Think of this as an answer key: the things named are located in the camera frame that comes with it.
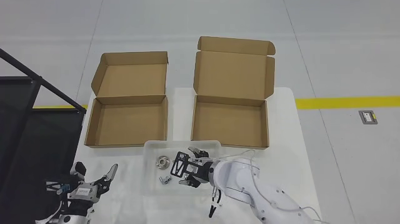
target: plastic tray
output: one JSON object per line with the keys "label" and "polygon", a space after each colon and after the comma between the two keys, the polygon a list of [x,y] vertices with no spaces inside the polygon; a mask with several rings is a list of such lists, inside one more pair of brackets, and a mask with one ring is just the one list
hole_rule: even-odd
{"label": "plastic tray", "polygon": [[[204,195],[210,194],[212,186],[209,183],[201,184],[198,188],[180,185],[178,178],[171,175],[172,180],[167,184],[161,184],[159,177],[170,175],[173,160],[178,151],[194,155],[188,150],[190,146],[207,151],[210,158],[220,157],[221,144],[218,141],[147,141],[144,144],[143,154],[143,175],[142,175],[142,194],[143,196],[160,195]],[[156,159],[161,155],[166,155],[170,159],[170,165],[165,170],[160,170],[156,166]]]}

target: box flap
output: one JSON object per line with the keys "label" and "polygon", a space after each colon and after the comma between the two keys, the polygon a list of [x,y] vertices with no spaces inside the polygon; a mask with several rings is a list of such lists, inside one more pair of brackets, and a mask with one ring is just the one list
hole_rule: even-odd
{"label": "box flap", "polygon": [[104,53],[93,77],[96,96],[165,94],[167,52]]}
{"label": "box flap", "polygon": [[198,95],[266,99],[274,93],[274,71],[269,56],[201,51],[193,87]]}
{"label": "box flap", "polygon": [[275,46],[270,41],[201,36],[197,49],[201,51],[237,54],[274,55]]}

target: open cardboard box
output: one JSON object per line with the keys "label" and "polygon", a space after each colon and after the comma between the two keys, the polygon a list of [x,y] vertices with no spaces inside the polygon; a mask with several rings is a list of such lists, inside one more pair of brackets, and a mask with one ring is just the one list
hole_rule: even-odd
{"label": "open cardboard box", "polygon": [[167,139],[167,52],[104,53],[92,81],[85,145],[143,146]]}
{"label": "open cardboard box", "polygon": [[269,41],[200,37],[194,71],[192,140],[269,146],[266,98],[274,93],[275,47]]}

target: yellow floor line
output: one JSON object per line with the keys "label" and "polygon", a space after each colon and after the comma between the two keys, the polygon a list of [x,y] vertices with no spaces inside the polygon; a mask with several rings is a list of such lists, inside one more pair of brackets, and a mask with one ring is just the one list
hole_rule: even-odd
{"label": "yellow floor line", "polygon": [[[400,96],[296,99],[297,109],[382,108],[400,107]],[[72,106],[35,106],[34,108],[73,108]]]}

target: white floor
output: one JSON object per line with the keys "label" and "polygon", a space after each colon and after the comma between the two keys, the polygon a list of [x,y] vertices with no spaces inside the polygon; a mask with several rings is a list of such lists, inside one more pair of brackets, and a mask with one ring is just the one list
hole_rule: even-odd
{"label": "white floor", "polygon": [[[272,41],[276,86],[297,98],[398,95],[399,18],[400,0],[0,0],[0,48],[82,104],[104,52],[166,50],[167,85],[191,87],[200,36]],[[399,223],[400,109],[373,110],[375,126],[358,109],[299,112],[332,224]]]}

